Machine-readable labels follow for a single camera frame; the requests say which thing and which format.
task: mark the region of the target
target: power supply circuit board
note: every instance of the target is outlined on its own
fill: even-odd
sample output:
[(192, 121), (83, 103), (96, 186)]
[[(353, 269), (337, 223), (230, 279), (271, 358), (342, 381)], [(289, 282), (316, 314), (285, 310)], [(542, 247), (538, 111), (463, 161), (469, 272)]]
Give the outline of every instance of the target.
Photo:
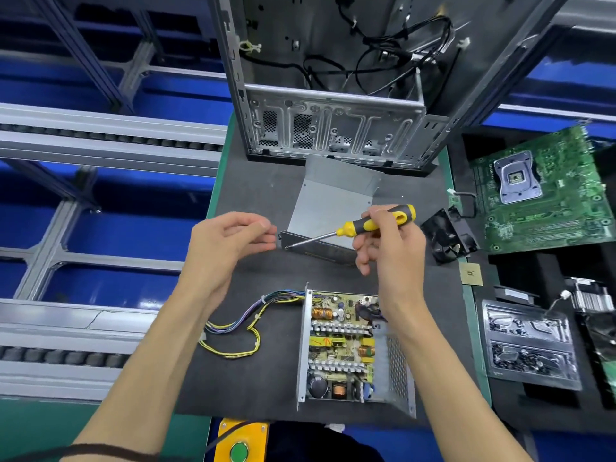
[(378, 297), (315, 291), (312, 302), (306, 397), (370, 400)]
[[(591, 151), (585, 128), (574, 126), (472, 161), (487, 250), (499, 254), (612, 241), (614, 217)], [(516, 159), (512, 156), (532, 162), (529, 180), (533, 188), (538, 180), (539, 197), (503, 203), (504, 188), (524, 179), (521, 171), (495, 171), (499, 162)]]

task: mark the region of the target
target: screwdriver shaft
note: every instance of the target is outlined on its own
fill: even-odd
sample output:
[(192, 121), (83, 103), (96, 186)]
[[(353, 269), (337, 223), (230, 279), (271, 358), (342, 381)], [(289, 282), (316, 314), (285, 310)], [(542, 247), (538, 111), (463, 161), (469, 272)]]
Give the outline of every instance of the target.
[(324, 238), (330, 238), (332, 236), (336, 236), (336, 232), (326, 233), (325, 235), (318, 236), (317, 238), (309, 238), (308, 240), (298, 241), (297, 243), (286, 246), (285, 249), (295, 248), (296, 246), (300, 246), (302, 244), (311, 243), (312, 241), (323, 240)]

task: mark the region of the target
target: wire bundle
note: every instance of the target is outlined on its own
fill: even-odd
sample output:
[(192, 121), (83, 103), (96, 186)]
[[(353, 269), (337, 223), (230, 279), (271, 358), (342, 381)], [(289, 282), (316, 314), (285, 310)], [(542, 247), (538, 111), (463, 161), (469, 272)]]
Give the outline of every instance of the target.
[[(275, 292), (269, 293), (267, 295), (262, 296), (259, 300), (257, 300), (255, 303), (253, 303), (251, 305), (250, 308), (248, 308), (243, 315), (237, 319), (236, 321), (232, 322), (231, 324), (227, 324), (224, 326), (218, 326), (216, 324), (213, 324), (212, 322), (208, 321), (205, 324), (205, 332), (206, 333), (210, 333), (210, 334), (228, 334), (231, 333), (233, 331), (235, 331), (235, 329), (237, 329), (239, 326), (241, 326), (241, 324), (246, 321), (246, 319), (258, 308), (261, 308), (259, 310), (259, 312), (254, 316), (254, 319), (252, 320), (252, 322), (248, 325), (248, 327), (246, 328), (247, 331), (250, 331), (251, 333), (254, 334), (254, 337), (256, 339), (256, 341), (254, 342), (254, 349), (252, 350), (247, 350), (244, 352), (221, 352), (220, 350), (216, 350), (213, 347), (209, 346), (205, 340), (201, 340), (199, 341), (199, 345), (201, 347), (203, 347), (206, 350), (209, 350), (210, 352), (212, 352), (213, 354), (216, 354), (220, 357), (224, 357), (224, 358), (243, 358), (243, 357), (250, 357), (250, 355), (253, 355), (258, 349), (259, 346), (261, 345), (261, 335), (259, 334), (259, 331), (254, 327), (258, 320), (261, 318), (261, 316), (263, 315), (263, 313), (265, 312), (266, 308), (272, 304), (272, 303), (294, 303), (300, 300), (303, 300), (305, 298), (305, 293), (302, 291), (298, 291), (298, 290), (276, 290)], [(314, 304), (318, 304), (321, 303), (323, 301), (322, 298), (319, 298), (319, 296), (315, 296), (312, 299), (312, 303)]]
[[(354, 75), (355, 81), (357, 85), (359, 86), (359, 88), (367, 95), (374, 95), (374, 94), (381, 92), (384, 89), (387, 89), (388, 87), (395, 85), (397, 82), (404, 80), (404, 78), (412, 75), (418, 68), (422, 67), (426, 62), (430, 60), (434, 60), (440, 53), (442, 53), (445, 47), (448, 46), (453, 40), (454, 30), (453, 30), (453, 25), (451, 23), (451, 19), (441, 14), (438, 14), (436, 16), (428, 18), (427, 20), (413, 24), (412, 26), (404, 27), (397, 33), (391, 34), (389, 36), (377, 36), (377, 37), (366, 36), (362, 32), (362, 30), (359, 28), (359, 26), (357, 25), (357, 21), (351, 20), (350, 17), (347, 16), (343, 11), (343, 7), (349, 8), (353, 4), (354, 1), (355, 0), (336, 0), (336, 5), (338, 6), (338, 13), (340, 14), (340, 17), (342, 17), (342, 19), (346, 23), (348, 23), (348, 25), (350, 26), (351, 34), (359, 34), (362, 37), (362, 42), (364, 43), (364, 45), (368, 46), (367, 50), (360, 55), (357, 63), (355, 64), (354, 69), (346, 69), (344, 68), (343, 65), (323, 55), (306, 55), (302, 64), (280, 63), (277, 61), (261, 60), (260, 58), (255, 58), (253, 56), (250, 56), (248, 53), (243, 52), (243, 51), (240, 51), (240, 56), (247, 61), (250, 61), (255, 64), (260, 64), (262, 66), (272, 66), (274, 68), (297, 69), (304, 76), (304, 79), (306, 80), (306, 83), (308, 84), (308, 87), (310, 89), (314, 89), (314, 84), (313, 84), (313, 81), (314, 81), (315, 83), (317, 83), (317, 85), (321, 89), (327, 92), (329, 92), (329, 88), (323, 83), (323, 81), (321, 81), (321, 79), (319, 78), (319, 75), (327, 76), (327, 75), (343, 74), (346, 77), (346, 81), (344, 82), (343, 88), (346, 86), (349, 78)], [(431, 46), (419, 60), (413, 60), (413, 55), (415, 53), (418, 53), (418, 51), (417, 50), (411, 51), (411, 52), (406, 51), (404, 48), (402, 48), (400, 41), (408, 40), (409, 35), (411, 35), (417, 30), (420, 30), (424, 28), (425, 26), (428, 26), (434, 22), (443, 22), (443, 31), (440, 37), (440, 41), (435, 42), (434, 45)], [(396, 56), (398, 58), (398, 61), (396, 62), (396, 64), (390, 65), (390, 66), (360, 69), (361, 62), (371, 52), (387, 52), (390, 55)], [(330, 66), (333, 66), (336, 69), (326, 70), (326, 71), (315, 71), (314, 69), (312, 69), (311, 66), (306, 65), (307, 61), (321, 61), (323, 63), (329, 64)], [(395, 79), (393, 79), (386, 85), (372, 92), (368, 93), (364, 89), (364, 86), (359, 81), (359, 77), (358, 77), (359, 74), (378, 73), (381, 71), (390, 71), (393, 69), (399, 69), (399, 68), (406, 66), (408, 63), (412, 63), (409, 69), (404, 71), (402, 74), (397, 76)]]

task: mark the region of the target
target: yellow wire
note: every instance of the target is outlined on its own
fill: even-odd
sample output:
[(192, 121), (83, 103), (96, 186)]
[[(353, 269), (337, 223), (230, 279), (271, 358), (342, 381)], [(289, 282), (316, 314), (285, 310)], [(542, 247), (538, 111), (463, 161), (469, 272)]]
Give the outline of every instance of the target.
[[(254, 343), (254, 349), (252, 350), (246, 350), (244, 352), (221, 352), (220, 350), (216, 350), (213, 347), (210, 347), (209, 345), (207, 345), (207, 343), (205, 343), (205, 341), (199, 341), (199, 345), (201, 347), (203, 347), (206, 350), (209, 350), (210, 352), (212, 352), (213, 354), (216, 354), (220, 357), (224, 357), (224, 358), (228, 358), (228, 359), (234, 359), (234, 358), (243, 358), (243, 357), (250, 357), (250, 355), (253, 355), (261, 346), (261, 335), (259, 334), (259, 331), (254, 327), (255, 324), (257, 324), (257, 321), (261, 318), (261, 315), (263, 314), (263, 312), (266, 310), (266, 308), (271, 304), (271, 303), (292, 303), (295, 302), (297, 300), (303, 300), (305, 297), (304, 296), (296, 296), (293, 298), (289, 298), (286, 300), (270, 300), (269, 302), (265, 303), (263, 305), (263, 308), (261, 308), (261, 310), (259, 310), (259, 312), (254, 316), (253, 321), (249, 324), (249, 326), (246, 328), (247, 331), (250, 331), (251, 333), (254, 334), (254, 337), (256, 338), (256, 341)], [(230, 325), (227, 326), (214, 326), (216, 328), (225, 328), (228, 327)]]

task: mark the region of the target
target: person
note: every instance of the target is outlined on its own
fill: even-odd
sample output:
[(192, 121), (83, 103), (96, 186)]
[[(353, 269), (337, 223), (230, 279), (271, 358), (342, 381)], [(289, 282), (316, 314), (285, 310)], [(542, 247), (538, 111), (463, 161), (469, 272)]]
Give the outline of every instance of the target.
[[(380, 233), (355, 238), (356, 263), (363, 275), (376, 263), (381, 312), (402, 344), (443, 459), (529, 462), (426, 306), (426, 239), (421, 229), (413, 223), (398, 227), (386, 211), (390, 207), (373, 206), (362, 214), (372, 217)], [(73, 444), (105, 444), (150, 455), (160, 452), (197, 340), (225, 298), (236, 263), (244, 256), (276, 249), (276, 232), (265, 217), (239, 212), (194, 226), (177, 286)], [(73, 455), (63, 460), (111, 459)]]

